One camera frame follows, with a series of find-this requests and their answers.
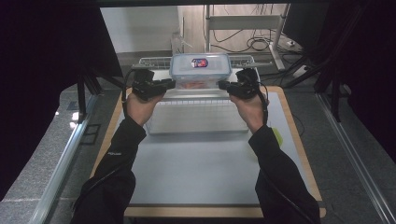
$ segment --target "gray floor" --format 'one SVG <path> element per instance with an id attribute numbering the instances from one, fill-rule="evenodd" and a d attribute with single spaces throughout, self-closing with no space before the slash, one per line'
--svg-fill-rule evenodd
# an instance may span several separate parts
<path id="1" fill-rule="evenodd" d="M 256 55 L 258 61 L 267 61 L 267 55 Z M 278 84 L 279 76 L 263 76 L 268 85 Z M 284 77 L 284 82 L 292 79 Z M 322 223 L 382 223 L 378 213 L 362 186 L 347 154 L 343 150 L 330 122 L 327 120 L 318 98 L 313 91 L 312 77 L 292 89 L 285 90 L 290 110 L 295 116 L 307 157 L 318 183 L 320 194 L 327 209 Z M 80 186 L 89 177 L 97 152 L 102 144 L 120 90 L 101 81 L 104 94 L 99 96 L 89 123 L 90 129 L 98 130 L 93 142 L 92 135 L 81 140 L 78 151 L 69 168 L 59 195 L 54 202 L 46 223 L 68 223 L 71 206 L 77 198 Z M 2 223 L 27 223 L 47 186 L 50 175 L 58 162 L 72 132 L 70 122 L 77 100 L 76 87 L 64 91 L 60 99 L 59 115 L 54 117 L 47 134 L 38 146 L 33 158 L 17 179 L 6 198 L 0 202 Z M 347 105 L 347 98 L 340 101 L 340 116 L 349 138 L 359 151 L 373 179 L 381 188 L 393 210 L 396 208 L 396 166 L 383 148 Z M 260 223 L 260 219 L 235 218 L 131 218 L 126 223 Z"/>

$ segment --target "wall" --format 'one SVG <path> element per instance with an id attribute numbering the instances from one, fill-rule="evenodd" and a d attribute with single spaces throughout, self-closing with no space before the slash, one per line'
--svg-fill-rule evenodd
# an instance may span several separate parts
<path id="1" fill-rule="evenodd" d="M 117 53 L 170 50 L 178 30 L 177 7 L 101 8 Z"/>

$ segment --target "wrist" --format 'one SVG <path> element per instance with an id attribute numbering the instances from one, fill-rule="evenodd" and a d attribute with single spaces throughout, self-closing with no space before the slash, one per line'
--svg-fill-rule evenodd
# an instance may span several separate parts
<path id="1" fill-rule="evenodd" d="M 257 132 L 262 127 L 263 122 L 262 121 L 256 121 L 256 122 L 249 122 L 247 124 L 248 128 L 250 129 L 251 133 Z"/>
<path id="2" fill-rule="evenodd" d="M 139 118 L 135 118 L 132 114 L 128 113 L 128 116 L 134 120 L 134 122 L 136 122 L 138 125 L 142 126 L 146 123 L 145 121 L 143 121 L 142 119 Z"/>

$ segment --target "container lid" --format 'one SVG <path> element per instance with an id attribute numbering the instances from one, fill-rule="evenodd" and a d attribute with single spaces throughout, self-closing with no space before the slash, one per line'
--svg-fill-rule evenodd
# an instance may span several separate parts
<path id="1" fill-rule="evenodd" d="M 215 75 L 232 73 L 230 58 L 225 53 L 177 54 L 172 57 L 171 76 Z"/>

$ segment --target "black controller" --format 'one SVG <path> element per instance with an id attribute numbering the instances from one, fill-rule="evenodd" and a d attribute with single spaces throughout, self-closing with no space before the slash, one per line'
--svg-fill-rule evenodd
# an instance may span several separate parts
<path id="1" fill-rule="evenodd" d="M 241 99 L 253 98 L 260 87 L 256 71 L 252 68 L 245 68 L 236 72 L 236 77 L 238 82 L 219 81 L 219 89 Z"/>
<path id="2" fill-rule="evenodd" d="M 163 80 L 152 80 L 154 72 L 148 69 L 137 69 L 134 72 L 132 89 L 140 99 L 148 101 L 150 98 L 166 93 L 167 90 L 174 89 L 176 82 L 172 78 Z"/>

